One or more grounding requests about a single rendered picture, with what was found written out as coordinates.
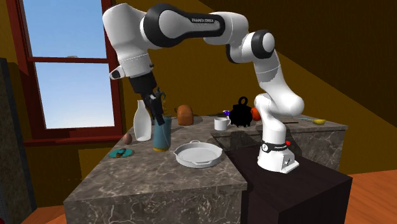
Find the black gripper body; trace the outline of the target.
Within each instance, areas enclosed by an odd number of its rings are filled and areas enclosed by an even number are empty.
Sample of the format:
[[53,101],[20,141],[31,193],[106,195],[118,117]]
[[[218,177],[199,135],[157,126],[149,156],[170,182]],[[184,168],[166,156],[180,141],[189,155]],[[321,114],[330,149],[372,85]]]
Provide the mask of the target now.
[[153,93],[153,89],[157,87],[157,82],[152,72],[133,78],[130,77],[129,82],[133,91],[140,94],[142,98],[146,98],[151,95]]

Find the white vase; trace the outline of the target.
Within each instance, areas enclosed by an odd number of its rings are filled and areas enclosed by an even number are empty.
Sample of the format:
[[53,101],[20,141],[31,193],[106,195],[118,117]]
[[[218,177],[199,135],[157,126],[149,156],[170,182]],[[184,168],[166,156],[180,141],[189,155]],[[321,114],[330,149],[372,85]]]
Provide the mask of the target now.
[[151,139],[151,117],[143,100],[137,102],[137,110],[134,115],[134,134],[137,141]]

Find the blue tumbler yellow base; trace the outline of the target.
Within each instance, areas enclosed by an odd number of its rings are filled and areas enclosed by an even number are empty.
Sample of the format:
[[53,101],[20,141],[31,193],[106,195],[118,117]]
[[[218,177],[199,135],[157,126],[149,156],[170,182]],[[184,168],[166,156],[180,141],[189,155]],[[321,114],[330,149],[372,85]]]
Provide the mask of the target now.
[[164,117],[164,124],[159,125],[154,121],[153,149],[155,151],[167,151],[171,147],[171,124],[172,118]]

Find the brown bread loaf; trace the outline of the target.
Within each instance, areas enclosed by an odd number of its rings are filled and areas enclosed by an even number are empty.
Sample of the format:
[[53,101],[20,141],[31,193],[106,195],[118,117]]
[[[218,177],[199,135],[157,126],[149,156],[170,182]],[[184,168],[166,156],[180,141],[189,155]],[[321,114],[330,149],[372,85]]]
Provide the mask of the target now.
[[175,109],[178,124],[182,126],[193,125],[193,111],[188,105],[180,105]]

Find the teal plate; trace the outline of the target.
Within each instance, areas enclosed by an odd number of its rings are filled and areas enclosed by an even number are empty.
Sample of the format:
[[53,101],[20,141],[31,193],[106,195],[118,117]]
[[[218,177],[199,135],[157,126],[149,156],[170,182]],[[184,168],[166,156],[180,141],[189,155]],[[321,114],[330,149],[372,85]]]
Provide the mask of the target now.
[[[116,158],[115,155],[116,155],[116,152],[117,152],[118,150],[120,150],[120,149],[111,151],[111,152],[109,153],[109,155],[108,155],[109,158]],[[131,150],[131,149],[126,149],[126,152],[125,152],[124,156],[121,157],[121,158],[129,157],[129,156],[131,156],[131,155],[133,155],[133,154],[134,154],[134,151],[133,151],[133,150]]]

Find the white round pan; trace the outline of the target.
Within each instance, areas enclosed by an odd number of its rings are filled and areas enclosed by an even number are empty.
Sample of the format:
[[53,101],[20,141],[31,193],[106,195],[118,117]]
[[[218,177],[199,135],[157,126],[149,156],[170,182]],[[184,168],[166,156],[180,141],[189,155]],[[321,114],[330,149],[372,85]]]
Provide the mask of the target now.
[[211,143],[192,140],[174,151],[176,161],[189,168],[203,169],[221,162],[223,150]]

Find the white mug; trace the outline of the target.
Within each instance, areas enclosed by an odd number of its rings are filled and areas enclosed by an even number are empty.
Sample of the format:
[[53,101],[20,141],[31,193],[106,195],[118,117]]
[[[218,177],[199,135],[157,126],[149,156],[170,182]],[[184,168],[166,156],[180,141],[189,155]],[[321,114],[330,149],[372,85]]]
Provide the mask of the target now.
[[216,117],[214,119],[214,129],[218,131],[227,130],[230,124],[231,120],[228,117]]

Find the red framed window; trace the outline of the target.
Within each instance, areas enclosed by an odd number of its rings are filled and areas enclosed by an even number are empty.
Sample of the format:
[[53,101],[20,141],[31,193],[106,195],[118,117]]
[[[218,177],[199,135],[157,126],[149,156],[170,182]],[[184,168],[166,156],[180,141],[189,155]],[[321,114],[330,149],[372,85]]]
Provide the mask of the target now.
[[75,64],[107,64],[109,69],[112,70],[118,66],[118,63],[116,53],[111,49],[109,39],[105,39],[106,58],[104,59],[81,57],[34,57],[31,52],[31,45],[28,42],[29,35],[22,0],[5,1],[10,19],[17,64],[20,72],[20,79],[32,135],[30,139],[23,142],[24,146],[33,147],[118,142],[123,137],[122,104],[120,103],[118,81],[113,80],[110,82],[115,123],[112,127],[47,129],[45,127],[45,117],[41,103],[41,96],[39,94],[38,78],[35,68],[35,63],[37,62],[60,62]]

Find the dark robot stand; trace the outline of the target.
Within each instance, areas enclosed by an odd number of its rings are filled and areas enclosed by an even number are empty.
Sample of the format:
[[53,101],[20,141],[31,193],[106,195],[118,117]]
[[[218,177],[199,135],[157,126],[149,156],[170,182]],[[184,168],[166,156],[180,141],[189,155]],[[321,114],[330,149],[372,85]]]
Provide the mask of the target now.
[[297,156],[287,174],[262,169],[257,147],[226,155],[247,181],[241,224],[344,224],[352,178]]

